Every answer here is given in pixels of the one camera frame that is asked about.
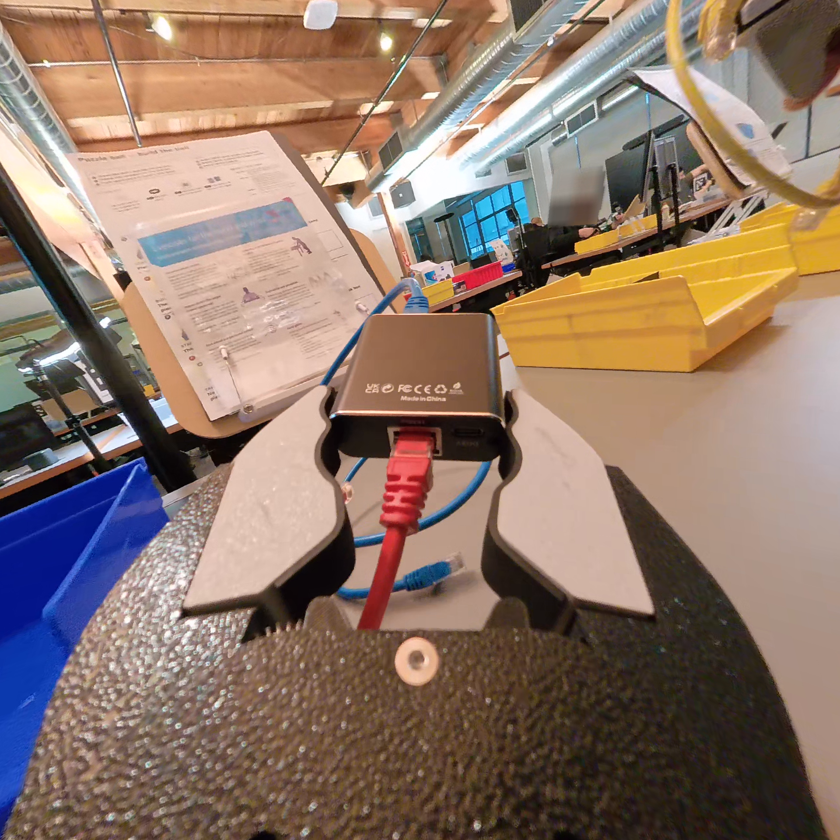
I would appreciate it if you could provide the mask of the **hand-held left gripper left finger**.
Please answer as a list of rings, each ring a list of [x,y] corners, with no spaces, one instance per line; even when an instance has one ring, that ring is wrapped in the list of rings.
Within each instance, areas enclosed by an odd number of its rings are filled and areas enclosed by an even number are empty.
[[[334,397],[330,386],[314,387],[235,458],[184,615],[255,608],[274,624],[297,623],[350,578],[354,535],[336,479]]]

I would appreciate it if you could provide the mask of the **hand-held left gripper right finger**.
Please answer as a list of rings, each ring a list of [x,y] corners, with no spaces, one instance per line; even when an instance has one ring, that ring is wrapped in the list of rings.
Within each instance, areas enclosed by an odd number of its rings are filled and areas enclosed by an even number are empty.
[[[527,626],[564,634],[579,611],[649,621],[655,603],[602,458],[515,388],[480,570]]]

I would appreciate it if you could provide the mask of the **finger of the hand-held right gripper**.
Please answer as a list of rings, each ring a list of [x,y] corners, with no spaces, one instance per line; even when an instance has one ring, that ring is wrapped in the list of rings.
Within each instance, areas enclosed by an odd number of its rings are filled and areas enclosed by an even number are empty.
[[[838,95],[838,1],[748,1],[737,27],[738,45],[760,59],[785,109]]]

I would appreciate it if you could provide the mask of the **yellow plastic bin with divider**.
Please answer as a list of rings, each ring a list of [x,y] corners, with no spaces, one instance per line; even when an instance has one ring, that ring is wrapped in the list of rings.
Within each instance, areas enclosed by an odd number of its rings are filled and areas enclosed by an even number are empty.
[[[583,286],[573,276],[493,308],[515,365],[690,373],[774,315],[793,266],[714,261]]]

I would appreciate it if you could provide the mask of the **black network splitter box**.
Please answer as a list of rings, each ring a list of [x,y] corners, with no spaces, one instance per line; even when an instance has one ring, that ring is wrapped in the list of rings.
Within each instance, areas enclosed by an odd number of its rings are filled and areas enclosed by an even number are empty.
[[[506,409],[493,318],[370,317],[329,416],[339,451],[350,457],[386,459],[401,435],[424,433],[437,459],[498,458]]]

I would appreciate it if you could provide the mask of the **grey desk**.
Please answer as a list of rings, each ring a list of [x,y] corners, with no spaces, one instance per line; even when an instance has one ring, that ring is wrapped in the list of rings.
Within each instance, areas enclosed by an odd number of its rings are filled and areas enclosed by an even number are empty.
[[[689,374],[519,368],[717,579],[789,711],[838,838],[838,273]]]

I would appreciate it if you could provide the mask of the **instruction sheet document stand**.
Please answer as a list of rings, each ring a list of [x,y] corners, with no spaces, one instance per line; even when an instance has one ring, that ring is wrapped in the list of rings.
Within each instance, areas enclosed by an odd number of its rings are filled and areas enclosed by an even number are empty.
[[[130,277],[127,313],[179,422],[231,435],[321,378],[383,299],[277,131],[68,156]]]
[[[691,79],[708,108],[741,148],[774,175],[789,180],[791,164],[780,145],[771,135],[768,124],[744,101],[694,69],[689,69]],[[710,140],[704,124],[697,120],[696,109],[689,102],[679,80],[670,67],[632,70],[626,80],[674,105],[689,122],[686,135],[689,144],[699,155],[702,164],[717,180],[720,189],[730,198],[745,196],[763,186],[725,152]]]

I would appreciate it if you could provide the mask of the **blue plastic bin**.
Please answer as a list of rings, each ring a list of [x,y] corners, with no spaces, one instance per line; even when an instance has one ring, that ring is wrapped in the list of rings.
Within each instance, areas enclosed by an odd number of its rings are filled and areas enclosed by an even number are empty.
[[[169,521],[143,459],[1,520],[1,826],[89,621]]]

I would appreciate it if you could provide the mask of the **red plastic bin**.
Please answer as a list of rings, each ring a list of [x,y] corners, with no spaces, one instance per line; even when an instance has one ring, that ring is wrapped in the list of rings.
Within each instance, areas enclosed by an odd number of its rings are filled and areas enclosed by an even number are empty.
[[[483,287],[493,280],[503,277],[503,274],[503,265],[499,261],[489,262],[477,268],[465,270],[456,274],[453,279],[454,292],[455,294],[459,294]]]

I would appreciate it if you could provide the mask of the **black metal pole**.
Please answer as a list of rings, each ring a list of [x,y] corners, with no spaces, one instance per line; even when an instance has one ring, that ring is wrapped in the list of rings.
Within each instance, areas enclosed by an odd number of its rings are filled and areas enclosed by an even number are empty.
[[[128,418],[163,488],[174,491],[194,482],[189,460],[173,442],[4,168],[1,218],[27,267]]]

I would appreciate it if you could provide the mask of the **silver ventilation duct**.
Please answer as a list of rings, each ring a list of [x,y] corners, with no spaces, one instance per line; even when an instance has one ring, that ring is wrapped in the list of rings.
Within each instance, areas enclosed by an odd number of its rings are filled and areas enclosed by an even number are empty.
[[[379,164],[366,182],[370,193],[383,193],[408,178],[452,139],[479,105],[569,35],[597,6],[585,1],[506,2],[507,15],[496,33],[473,50],[412,126],[381,147]]]

